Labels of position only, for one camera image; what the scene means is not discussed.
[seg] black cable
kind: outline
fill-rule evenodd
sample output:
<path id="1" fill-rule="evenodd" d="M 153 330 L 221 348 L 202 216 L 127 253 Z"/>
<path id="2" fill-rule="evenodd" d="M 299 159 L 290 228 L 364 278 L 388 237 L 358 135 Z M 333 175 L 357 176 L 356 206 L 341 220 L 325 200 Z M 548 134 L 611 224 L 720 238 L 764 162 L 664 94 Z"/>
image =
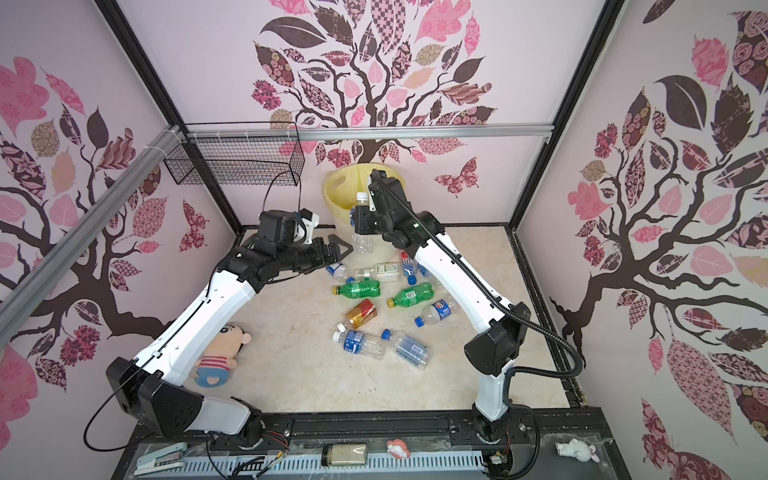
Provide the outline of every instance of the black cable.
<path id="1" fill-rule="evenodd" d="M 429 231 L 429 229 L 422 224 L 422 219 L 420 219 L 419 216 L 416 215 L 413 210 L 411 210 L 411 208 L 403 199 L 398 197 L 395 194 L 395 192 L 393 192 L 392 189 L 389 188 L 389 185 L 387 185 L 386 182 L 384 182 L 383 176 L 381 174 L 379 174 L 379 176 L 376 178 L 376 181 L 379 183 L 379 185 L 382 186 L 384 191 L 390 197 L 392 197 L 400 205 L 400 207 L 403 208 L 403 210 L 405 210 L 408 213 L 408 215 L 410 215 L 414 220 L 416 220 L 416 222 L 424 229 L 427 235 L 429 235 L 429 238 L 432 239 L 433 242 L 435 242 L 435 245 L 437 245 L 439 249 L 443 251 L 443 253 L 448 255 L 448 257 L 451 259 L 453 263 L 455 263 L 456 265 L 458 265 L 460 269 L 462 269 L 464 274 L 467 277 L 469 277 L 469 279 L 480 289 L 483 295 L 485 295 L 485 298 L 487 298 L 494 307 L 499 309 L 502 313 L 504 313 L 506 316 L 510 317 L 514 321 L 522 325 L 525 325 L 529 329 L 534 330 L 535 332 L 538 332 L 541 335 L 553 340 L 558 345 L 562 346 L 563 349 L 565 349 L 565 351 L 568 352 L 568 354 L 574 360 L 574 366 L 567 372 L 557 372 L 553 370 L 536 369 L 536 368 L 527 367 L 527 366 L 513 366 L 507 371 L 507 374 L 509 374 L 510 376 L 513 376 L 515 373 L 531 373 L 532 375 L 546 376 L 554 379 L 572 379 L 575 376 L 577 376 L 579 373 L 581 373 L 581 370 L 584 368 L 584 362 L 581 360 L 581 356 L 578 354 L 576 349 L 570 343 L 562 339 L 556 333 L 553 333 L 545 329 L 544 327 L 538 325 L 537 323 L 533 323 L 531 320 L 528 320 L 519 316 L 517 313 L 503 306 L 501 302 L 496 300 L 493 294 L 491 294 L 491 291 L 488 290 L 488 287 L 486 287 L 478 279 L 478 277 L 464 264 L 464 262 L 462 262 L 461 257 L 453 253 L 442 241 L 440 241 L 437 235 Z"/>

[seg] stuffed toy doll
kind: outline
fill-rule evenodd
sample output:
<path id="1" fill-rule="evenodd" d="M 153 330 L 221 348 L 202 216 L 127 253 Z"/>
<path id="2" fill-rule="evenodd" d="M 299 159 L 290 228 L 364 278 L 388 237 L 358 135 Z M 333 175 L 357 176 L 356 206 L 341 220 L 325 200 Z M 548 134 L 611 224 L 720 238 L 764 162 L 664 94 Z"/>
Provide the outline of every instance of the stuffed toy doll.
<path id="1" fill-rule="evenodd" d="M 237 325 L 227 323 L 211 340 L 203 356 L 195 362 L 195 382 L 199 386 L 221 386 L 230 378 L 237 367 L 234 356 L 251 341 L 249 333 L 243 332 Z"/>

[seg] small figurine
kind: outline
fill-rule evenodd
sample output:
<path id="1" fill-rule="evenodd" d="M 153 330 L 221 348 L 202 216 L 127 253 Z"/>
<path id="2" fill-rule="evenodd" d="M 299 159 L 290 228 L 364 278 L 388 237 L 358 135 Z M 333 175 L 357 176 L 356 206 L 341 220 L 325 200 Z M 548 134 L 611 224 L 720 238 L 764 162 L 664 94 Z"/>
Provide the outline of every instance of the small figurine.
<path id="1" fill-rule="evenodd" d="M 237 367 L 233 357 L 251 341 L 249 333 L 243 332 L 237 325 L 227 323 L 203 352 L 203 356 L 195 362 L 195 382 L 199 386 L 220 386 L 230 378 L 232 370 Z"/>
<path id="2" fill-rule="evenodd" d="M 554 446 L 558 449 L 558 455 L 561 457 L 573 457 L 579 462 L 589 462 L 590 459 L 600 462 L 600 459 L 595 455 L 597 450 L 594 445 L 587 445 L 579 439 L 572 439 L 568 443 L 555 443 Z"/>

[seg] yellow trash bin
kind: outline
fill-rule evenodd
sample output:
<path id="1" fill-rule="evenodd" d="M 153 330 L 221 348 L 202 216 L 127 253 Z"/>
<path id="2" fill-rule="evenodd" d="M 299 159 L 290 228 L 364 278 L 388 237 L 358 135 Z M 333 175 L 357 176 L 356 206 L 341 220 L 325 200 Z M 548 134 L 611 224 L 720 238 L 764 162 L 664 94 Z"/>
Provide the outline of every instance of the yellow trash bin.
<path id="1" fill-rule="evenodd" d="M 393 168 L 381 164 L 354 164 L 340 168 L 326 175 L 323 180 L 323 200 L 328 210 L 333 215 L 333 223 L 336 225 L 336 234 L 342 240 L 352 243 L 355 233 L 354 227 L 349 223 L 349 211 L 355 207 L 357 192 L 368 191 L 368 180 L 373 169 L 383 170 L 387 177 L 400 180 L 405 190 L 405 182 Z M 352 252 L 344 263 L 349 268 L 363 268 L 377 263 L 392 262 L 396 259 L 397 251 L 391 243 L 385 242 L 381 236 L 373 237 L 373 252 L 360 255 Z"/>

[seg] green plastic bottle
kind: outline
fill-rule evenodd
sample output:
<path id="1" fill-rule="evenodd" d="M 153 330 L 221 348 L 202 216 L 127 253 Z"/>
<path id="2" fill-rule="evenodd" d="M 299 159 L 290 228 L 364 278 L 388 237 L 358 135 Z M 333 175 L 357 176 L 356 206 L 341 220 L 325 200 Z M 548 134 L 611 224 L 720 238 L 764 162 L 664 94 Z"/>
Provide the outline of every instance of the green plastic bottle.
<path id="1" fill-rule="evenodd" d="M 424 300 L 430 300 L 434 296 L 435 292 L 432 291 L 431 283 L 420 283 L 411 288 L 400 290 L 400 293 L 395 295 L 394 298 L 387 299 L 386 304 L 389 305 L 389 308 L 394 308 L 395 306 L 414 306 Z"/>
<path id="2" fill-rule="evenodd" d="M 362 282 L 344 283 L 333 287 L 334 295 L 344 295 L 347 298 L 366 298 L 368 296 L 380 296 L 378 280 L 363 280 Z"/>

